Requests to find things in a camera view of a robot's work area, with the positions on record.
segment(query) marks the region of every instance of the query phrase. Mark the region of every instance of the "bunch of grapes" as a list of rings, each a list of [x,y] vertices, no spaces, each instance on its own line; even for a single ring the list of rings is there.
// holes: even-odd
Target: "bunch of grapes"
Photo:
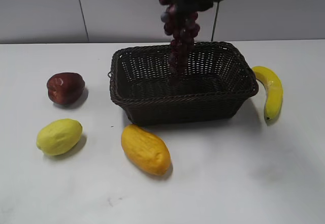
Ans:
[[[178,12],[175,0],[159,0],[159,3],[168,6],[162,13],[161,20],[165,23],[165,34],[174,37],[171,41],[169,64],[172,76],[178,77],[188,66],[188,55],[194,48],[194,38],[200,31],[200,26],[196,23],[198,13]]]

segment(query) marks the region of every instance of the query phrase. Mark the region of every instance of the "dark brown basket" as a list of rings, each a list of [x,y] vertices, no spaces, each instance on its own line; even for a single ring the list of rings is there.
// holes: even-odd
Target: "dark brown basket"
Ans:
[[[122,49],[113,55],[111,99],[132,123],[230,118],[258,92],[253,71],[232,44],[196,43],[176,85],[169,83],[170,52],[170,45],[160,45]]]

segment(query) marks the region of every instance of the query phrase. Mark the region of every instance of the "yellow lemon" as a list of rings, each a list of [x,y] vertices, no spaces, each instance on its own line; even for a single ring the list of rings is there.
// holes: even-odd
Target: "yellow lemon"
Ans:
[[[72,119],[54,121],[40,130],[36,145],[47,155],[58,155],[75,146],[82,135],[82,125]]]

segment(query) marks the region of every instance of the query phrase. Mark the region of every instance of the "apple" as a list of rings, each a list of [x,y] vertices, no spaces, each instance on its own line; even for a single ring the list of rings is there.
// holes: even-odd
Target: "apple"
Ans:
[[[69,105],[77,101],[85,88],[85,81],[78,73],[58,73],[47,81],[51,101],[59,105]]]

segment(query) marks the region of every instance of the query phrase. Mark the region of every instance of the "banana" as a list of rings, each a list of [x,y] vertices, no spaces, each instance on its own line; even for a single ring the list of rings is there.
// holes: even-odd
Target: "banana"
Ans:
[[[267,91],[267,99],[264,107],[264,115],[267,121],[278,117],[283,100],[283,88],[281,80],[270,69],[265,67],[252,68],[259,80]]]

